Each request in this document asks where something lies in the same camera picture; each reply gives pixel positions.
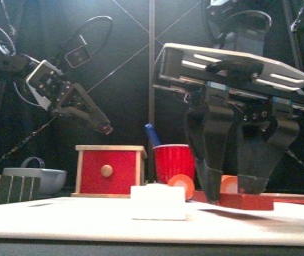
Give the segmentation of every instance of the wooden box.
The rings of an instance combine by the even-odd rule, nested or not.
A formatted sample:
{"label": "wooden box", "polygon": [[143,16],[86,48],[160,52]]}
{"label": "wooden box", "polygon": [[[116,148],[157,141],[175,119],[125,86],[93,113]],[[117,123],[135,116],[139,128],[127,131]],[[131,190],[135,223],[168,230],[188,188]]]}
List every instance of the wooden box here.
{"label": "wooden box", "polygon": [[77,145],[76,191],[72,196],[129,197],[144,183],[143,146]]}

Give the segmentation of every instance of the red plastic cup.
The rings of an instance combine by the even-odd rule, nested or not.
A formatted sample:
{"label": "red plastic cup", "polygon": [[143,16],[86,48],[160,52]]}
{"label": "red plastic cup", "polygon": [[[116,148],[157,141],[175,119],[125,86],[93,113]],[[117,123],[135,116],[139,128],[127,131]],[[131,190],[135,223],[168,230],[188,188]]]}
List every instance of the red plastic cup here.
{"label": "red plastic cup", "polygon": [[169,179],[184,174],[195,177],[195,158],[187,144],[164,144],[153,148],[157,182],[168,184]]}

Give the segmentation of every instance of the gray bowl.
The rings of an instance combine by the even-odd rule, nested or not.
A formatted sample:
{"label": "gray bowl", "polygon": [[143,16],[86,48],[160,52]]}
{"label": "gray bowl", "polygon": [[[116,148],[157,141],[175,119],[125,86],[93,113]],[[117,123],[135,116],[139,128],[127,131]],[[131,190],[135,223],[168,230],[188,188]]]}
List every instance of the gray bowl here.
{"label": "gray bowl", "polygon": [[66,172],[44,168],[4,168],[2,175],[41,178],[40,195],[50,196],[60,192],[66,179]]}

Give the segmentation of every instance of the white foam cube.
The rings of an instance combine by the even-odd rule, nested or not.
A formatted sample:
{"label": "white foam cube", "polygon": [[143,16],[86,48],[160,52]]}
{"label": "white foam cube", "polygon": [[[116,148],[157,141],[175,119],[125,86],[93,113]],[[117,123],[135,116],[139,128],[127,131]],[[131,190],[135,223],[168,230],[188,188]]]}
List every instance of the white foam cube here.
{"label": "white foam cube", "polygon": [[184,187],[148,184],[131,187],[132,218],[185,220]]}

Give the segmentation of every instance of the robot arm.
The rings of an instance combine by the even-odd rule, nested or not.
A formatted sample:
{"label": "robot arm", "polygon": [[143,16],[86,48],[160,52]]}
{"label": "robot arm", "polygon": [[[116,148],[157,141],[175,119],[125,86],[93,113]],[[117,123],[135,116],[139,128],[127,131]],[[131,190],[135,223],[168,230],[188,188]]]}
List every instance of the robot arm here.
{"label": "robot arm", "polygon": [[97,132],[112,132],[111,122],[82,86],[65,80],[62,71],[46,60],[40,62],[14,50],[10,53],[1,40],[0,77],[25,82],[38,105],[53,116],[76,116],[88,121]]}

